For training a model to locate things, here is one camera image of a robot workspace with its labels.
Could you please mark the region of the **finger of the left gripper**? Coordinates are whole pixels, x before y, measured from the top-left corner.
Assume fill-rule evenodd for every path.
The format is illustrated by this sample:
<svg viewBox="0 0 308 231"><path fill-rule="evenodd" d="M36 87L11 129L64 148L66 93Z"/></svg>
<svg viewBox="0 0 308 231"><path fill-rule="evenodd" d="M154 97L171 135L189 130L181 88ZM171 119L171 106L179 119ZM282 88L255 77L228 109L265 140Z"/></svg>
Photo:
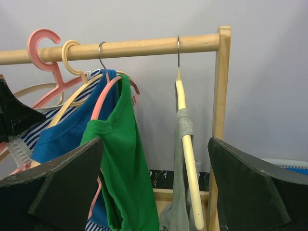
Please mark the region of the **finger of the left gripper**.
<svg viewBox="0 0 308 231"><path fill-rule="evenodd" d="M46 116L20 102L0 79L0 141L10 142L46 120Z"/></svg>

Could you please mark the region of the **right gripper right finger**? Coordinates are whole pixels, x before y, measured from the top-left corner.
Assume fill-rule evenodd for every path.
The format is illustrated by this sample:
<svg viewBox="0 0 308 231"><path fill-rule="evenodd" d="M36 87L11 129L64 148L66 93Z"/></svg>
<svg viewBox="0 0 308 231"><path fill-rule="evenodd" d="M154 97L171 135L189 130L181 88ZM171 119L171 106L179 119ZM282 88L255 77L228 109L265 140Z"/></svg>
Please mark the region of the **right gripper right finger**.
<svg viewBox="0 0 308 231"><path fill-rule="evenodd" d="M230 231L306 231L308 177L278 167L212 137L218 217Z"/></svg>

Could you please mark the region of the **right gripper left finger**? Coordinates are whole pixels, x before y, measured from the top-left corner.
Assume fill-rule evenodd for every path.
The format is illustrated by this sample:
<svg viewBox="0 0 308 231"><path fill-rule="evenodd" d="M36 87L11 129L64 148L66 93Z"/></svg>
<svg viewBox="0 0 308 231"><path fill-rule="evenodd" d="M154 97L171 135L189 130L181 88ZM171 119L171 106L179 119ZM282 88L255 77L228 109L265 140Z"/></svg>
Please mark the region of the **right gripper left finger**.
<svg viewBox="0 0 308 231"><path fill-rule="evenodd" d="M2 231L83 231L97 190L104 145L95 138L0 181Z"/></svg>

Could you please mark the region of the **blue white striped tank top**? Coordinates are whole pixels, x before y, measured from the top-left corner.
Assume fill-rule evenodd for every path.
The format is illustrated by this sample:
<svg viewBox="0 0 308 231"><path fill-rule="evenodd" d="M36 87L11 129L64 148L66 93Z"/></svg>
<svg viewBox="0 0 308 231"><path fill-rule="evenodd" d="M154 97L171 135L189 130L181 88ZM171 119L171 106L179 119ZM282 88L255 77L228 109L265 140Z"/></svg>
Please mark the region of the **blue white striped tank top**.
<svg viewBox="0 0 308 231"><path fill-rule="evenodd" d="M37 111L46 116L46 121L34 126L21 136L21 139L32 151L32 160L44 163L80 145L96 101L107 84L105 70L103 69L88 71L87 78L89 81L94 78L95 81L77 96L78 101L86 100L81 105L69 106L62 115L59 123L54 127L48 128L50 122L61 109L62 105L37 109ZM106 120L114 109L117 101L117 88L113 86L106 97L106 101L104 102L106 108L100 113L99 119ZM110 230L107 222L103 194L100 192L93 208L92 216L86 224L85 231Z"/></svg>

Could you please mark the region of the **light wooden hanger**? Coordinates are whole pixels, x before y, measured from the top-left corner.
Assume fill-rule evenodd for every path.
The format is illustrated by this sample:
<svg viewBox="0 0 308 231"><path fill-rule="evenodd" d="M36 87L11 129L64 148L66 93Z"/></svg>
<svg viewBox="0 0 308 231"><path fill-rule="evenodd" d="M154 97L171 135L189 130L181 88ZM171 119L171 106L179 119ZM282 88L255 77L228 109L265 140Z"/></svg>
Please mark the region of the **light wooden hanger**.
<svg viewBox="0 0 308 231"><path fill-rule="evenodd" d="M14 93L14 96L16 98L20 98L22 96L33 93L33 92L38 91L38 90L55 88L55 87L56 87L56 83L43 83L43 84L33 85L33 86L30 86L28 88L25 88L23 90L20 90L20 91ZM64 92L61 93L61 97L60 97L60 99L59 99L59 101L56 105L58 106L58 105L62 104L63 101L64 101Z"/></svg>

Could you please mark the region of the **pink hanger with striped top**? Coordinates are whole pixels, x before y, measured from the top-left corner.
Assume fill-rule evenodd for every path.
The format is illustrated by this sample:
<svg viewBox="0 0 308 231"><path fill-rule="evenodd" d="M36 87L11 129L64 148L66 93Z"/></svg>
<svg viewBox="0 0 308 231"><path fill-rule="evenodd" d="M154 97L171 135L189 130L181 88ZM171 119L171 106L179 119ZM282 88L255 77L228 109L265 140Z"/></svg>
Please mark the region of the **pink hanger with striped top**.
<svg viewBox="0 0 308 231"><path fill-rule="evenodd" d="M63 37L62 35L61 41L66 42L69 39L76 39L77 41L81 41L78 37L72 37L72 36L66 36ZM13 34L5 34L4 32L0 34L0 51L6 51L6 50L17 50L19 47L19 44L17 42L19 41L19 37L13 36ZM8 65L0 66L0 73L4 74L4 77L6 81L8 82L8 85L10 89L15 92L15 90L22 90L25 89L25 87L30 87L30 85L38 85L43 83L55 83L54 77L52 76L52 73L49 71L43 71L39 68L37 68L34 64L20 64L20 65ZM73 78L72 74L69 74L68 71L62 72L62 77L64 81L68 81L69 79ZM33 101L29 103L29 105L33 105L37 101L39 101L43 96L47 94L47 92L51 91L53 88L48 88L45 90L38 90L37 93L30 93L27 94L31 99L30 101ZM77 97L77 100L85 99L89 93L91 93L92 90L83 90L80 96ZM57 114L57 112L60 110L60 105L55 105L56 99L52 100L51 103L47 103L46 106L41 106L36 108L37 111L40 111L46 116L46 121L43 123L39 123L26 131L24 134L20 136L20 139L27 145L31 153L34 151L35 146L37 144L37 141L39 140L40 133L48 128L48 125L54 118L54 116ZM68 108L67 112L65 112L64 117L61 119L65 119L69 117L74 111L78 109L79 106L71 106ZM16 165L16 162L7 148L3 149L4 152L8 153L6 157L4 157L3 160L0 161L0 179L10 175L13 171L15 171L18 167Z"/></svg>

